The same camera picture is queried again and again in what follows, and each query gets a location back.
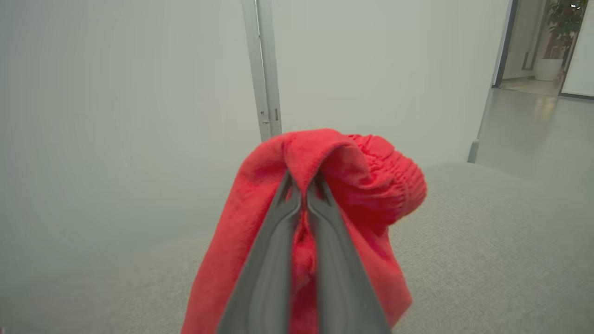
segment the white plant pot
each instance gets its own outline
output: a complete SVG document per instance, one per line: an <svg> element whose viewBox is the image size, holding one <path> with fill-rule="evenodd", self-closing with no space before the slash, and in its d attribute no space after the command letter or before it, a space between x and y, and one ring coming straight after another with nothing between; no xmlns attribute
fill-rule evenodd
<svg viewBox="0 0 594 334"><path fill-rule="evenodd" d="M559 74L562 64L563 59L540 59L536 62L534 75L540 81L553 81Z"/></svg>

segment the potted plant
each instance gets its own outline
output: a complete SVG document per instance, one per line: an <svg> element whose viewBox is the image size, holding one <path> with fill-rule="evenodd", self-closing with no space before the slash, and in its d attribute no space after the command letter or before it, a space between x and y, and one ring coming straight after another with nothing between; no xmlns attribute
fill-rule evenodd
<svg viewBox="0 0 594 334"><path fill-rule="evenodd" d="M586 4L587 0L556 0L547 8L549 43L544 58L536 63L537 80L555 80L580 28Z"/></svg>

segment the shiny floor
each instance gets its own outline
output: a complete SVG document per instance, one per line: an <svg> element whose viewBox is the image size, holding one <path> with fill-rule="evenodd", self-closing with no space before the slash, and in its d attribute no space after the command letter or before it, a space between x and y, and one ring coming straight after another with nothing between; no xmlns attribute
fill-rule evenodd
<svg viewBox="0 0 594 334"><path fill-rule="evenodd" d="M594 204L594 101L492 89L477 163Z"/></svg>
<svg viewBox="0 0 594 334"><path fill-rule="evenodd" d="M502 82L501 88L517 90L518 92L558 96L559 89L553 86L553 81L522 80Z"/></svg>

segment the gray carpet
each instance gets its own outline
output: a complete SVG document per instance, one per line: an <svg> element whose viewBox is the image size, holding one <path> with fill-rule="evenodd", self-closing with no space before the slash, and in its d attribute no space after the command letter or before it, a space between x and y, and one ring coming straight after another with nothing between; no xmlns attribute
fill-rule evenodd
<svg viewBox="0 0 594 334"><path fill-rule="evenodd" d="M415 300L398 333L592 333L591 198L456 163L391 231ZM207 237L73 269L0 297L8 334L178 333Z"/></svg>

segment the red garment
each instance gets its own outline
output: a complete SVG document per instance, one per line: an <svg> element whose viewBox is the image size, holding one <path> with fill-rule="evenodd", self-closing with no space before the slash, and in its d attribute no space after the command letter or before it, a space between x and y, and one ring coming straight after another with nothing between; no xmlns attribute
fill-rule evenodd
<svg viewBox="0 0 594 334"><path fill-rule="evenodd" d="M302 194L322 170L391 327L412 303L388 226L423 202L423 173L381 137L301 131L262 143L240 167L192 286L182 334L215 333L287 168ZM317 333L315 259L301 215L293 240L291 334Z"/></svg>

